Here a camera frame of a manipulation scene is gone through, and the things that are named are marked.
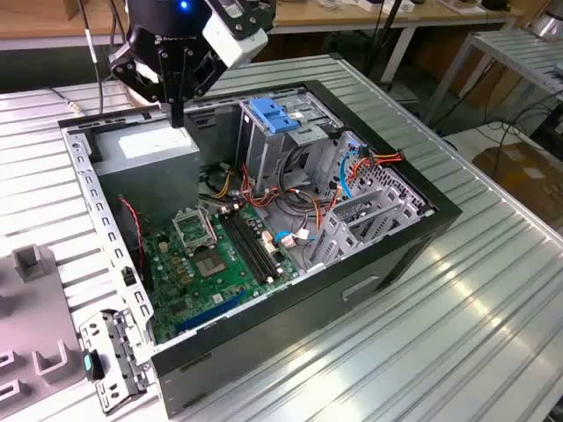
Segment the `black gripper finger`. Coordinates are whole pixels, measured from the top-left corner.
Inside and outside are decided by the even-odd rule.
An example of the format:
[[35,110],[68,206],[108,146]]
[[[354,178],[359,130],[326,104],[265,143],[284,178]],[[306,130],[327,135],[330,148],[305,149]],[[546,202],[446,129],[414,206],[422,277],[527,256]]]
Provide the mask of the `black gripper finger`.
[[167,113],[170,117],[171,126],[178,127],[178,94],[176,92],[175,75],[170,70],[169,58],[170,56],[168,55],[165,48],[161,47],[158,49],[160,79],[163,85],[165,103],[168,105]]
[[192,51],[188,45],[184,46],[183,50],[183,62],[181,71],[181,82],[179,87],[179,104],[177,111],[177,127],[184,127],[184,106],[189,100],[190,96],[190,63],[188,56],[192,54]]

